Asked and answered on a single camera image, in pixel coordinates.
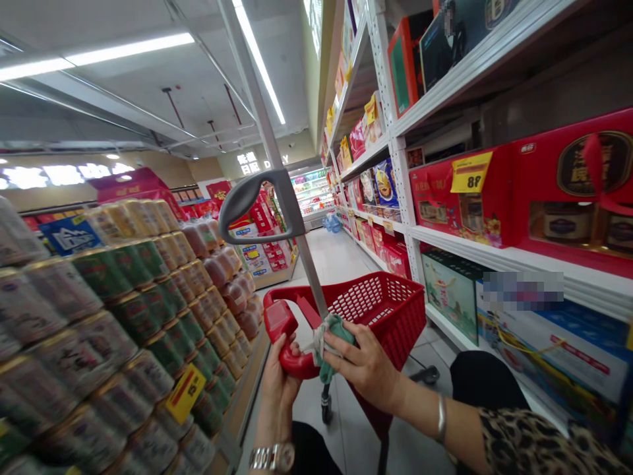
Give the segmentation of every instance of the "wristwatch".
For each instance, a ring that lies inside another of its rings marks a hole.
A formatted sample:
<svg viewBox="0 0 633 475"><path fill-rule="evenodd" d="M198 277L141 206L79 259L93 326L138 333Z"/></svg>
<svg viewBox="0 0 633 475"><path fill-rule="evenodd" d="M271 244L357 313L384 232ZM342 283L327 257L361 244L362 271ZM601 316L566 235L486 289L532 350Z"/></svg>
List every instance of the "wristwatch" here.
<svg viewBox="0 0 633 475"><path fill-rule="evenodd" d="M295 463L295 446L279 443L272 447L257 447L251 451L251 470L269 470L279 474L290 473Z"/></svg>

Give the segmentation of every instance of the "floor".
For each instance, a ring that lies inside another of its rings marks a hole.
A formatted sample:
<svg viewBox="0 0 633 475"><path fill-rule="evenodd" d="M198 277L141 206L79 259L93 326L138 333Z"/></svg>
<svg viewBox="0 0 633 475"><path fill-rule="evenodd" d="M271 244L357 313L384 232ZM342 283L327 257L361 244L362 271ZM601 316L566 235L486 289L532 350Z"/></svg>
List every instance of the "floor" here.
<svg viewBox="0 0 633 475"><path fill-rule="evenodd" d="M307 238L320 283L323 285L344 282L380 270L364 250L343 231L333 234L320 228L309 232ZM284 282L280 286L300 285L308 285L301 261L297 263L292 281ZM269 289L258 293L263 297ZM297 341L300 344L311 341L312 330L301 318L298 307L293 303L290 303L290 306L299 320ZM457 348L438 329L428 326L411 351L411 355L421 363L437 367L440 379L435 389L449 396L452 394L452 384L447 365L452 363L457 353ZM410 375L419 369L418 363L410 358L403 372ZM344 474L375 473L378 468L380 442L347 382L340 375L332 380L330 394L334 417L329 426L321 422L321 390L322 385L318 378L304 381L293 407L293 419L311 424L323 435L332 458ZM238 475L248 472L248 459L255 438L259 406L260 394L255 400L251 424L245 435ZM455 468L444 449L407 423L394 420L389 435L388 473L455 473Z"/></svg>

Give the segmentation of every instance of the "store sign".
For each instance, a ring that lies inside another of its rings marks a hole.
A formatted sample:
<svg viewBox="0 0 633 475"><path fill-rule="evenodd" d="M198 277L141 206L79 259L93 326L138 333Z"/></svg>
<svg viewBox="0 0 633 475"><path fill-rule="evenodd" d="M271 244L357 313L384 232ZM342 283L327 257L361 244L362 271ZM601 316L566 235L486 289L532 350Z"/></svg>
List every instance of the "store sign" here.
<svg viewBox="0 0 633 475"><path fill-rule="evenodd" d="M49 185L66 186L84 183L87 179L103 178L133 171L134 168L118 162L114 167L85 164L52 165L42 168L5 168L0 177L0 189L46 188Z"/></svg>

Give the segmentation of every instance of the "bangle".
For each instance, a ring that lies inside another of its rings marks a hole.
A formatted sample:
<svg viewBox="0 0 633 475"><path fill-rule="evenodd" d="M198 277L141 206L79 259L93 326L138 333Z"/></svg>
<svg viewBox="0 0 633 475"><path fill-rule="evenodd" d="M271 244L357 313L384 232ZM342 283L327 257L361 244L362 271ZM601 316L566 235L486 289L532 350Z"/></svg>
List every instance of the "bangle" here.
<svg viewBox="0 0 633 475"><path fill-rule="evenodd" d="M438 393L439 398L439 418L437 423L437 437L435 437L435 441L441 445L444 445L444 440L446 439L446 401L444 396Z"/></svg>

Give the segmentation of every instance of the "fluorescent light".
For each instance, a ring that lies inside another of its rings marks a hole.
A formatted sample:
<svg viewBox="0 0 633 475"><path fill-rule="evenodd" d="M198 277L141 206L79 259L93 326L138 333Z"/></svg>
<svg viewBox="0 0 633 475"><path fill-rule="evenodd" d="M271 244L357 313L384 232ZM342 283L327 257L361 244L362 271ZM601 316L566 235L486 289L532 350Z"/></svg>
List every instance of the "fluorescent light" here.
<svg viewBox="0 0 633 475"><path fill-rule="evenodd" d="M3 67L0 69L0 81L35 76L72 67L75 67L75 65L69 63L63 58L45 59L44 61L35 61L33 63Z"/></svg>
<svg viewBox="0 0 633 475"><path fill-rule="evenodd" d="M153 40L98 49L96 51L89 51L88 53L80 53L68 56L66 59L76 66L83 66L99 63L100 61L107 61L108 59L132 56L139 53L146 53L147 51L156 51L157 49L171 48L173 46L180 46L193 42L194 39L189 33L180 33L176 35L163 36L162 38L155 38Z"/></svg>
<svg viewBox="0 0 633 475"><path fill-rule="evenodd" d="M251 30L251 23L249 22L249 18L246 15L246 10L242 5L242 0L233 0L233 6L235 7L235 13L237 13L237 19L239 20L239 24L242 27L242 32L244 33L246 42L249 44L249 48L251 49L251 53L253 54L255 64L257 64L257 67L259 68L259 73L262 75L262 80L264 81L264 85L266 86L266 90L268 91L268 95L270 96L270 100L272 101L272 105L275 107L275 111L277 112L277 116L279 117L279 122L285 124L286 120L284 119L282 109L279 106L279 101L277 101L277 95L275 95L275 91L272 88L272 83L270 82L270 78L268 77L268 71L266 71L266 65L264 64L261 53L259 52L259 47L257 46L257 42L255 41L253 30Z"/></svg>

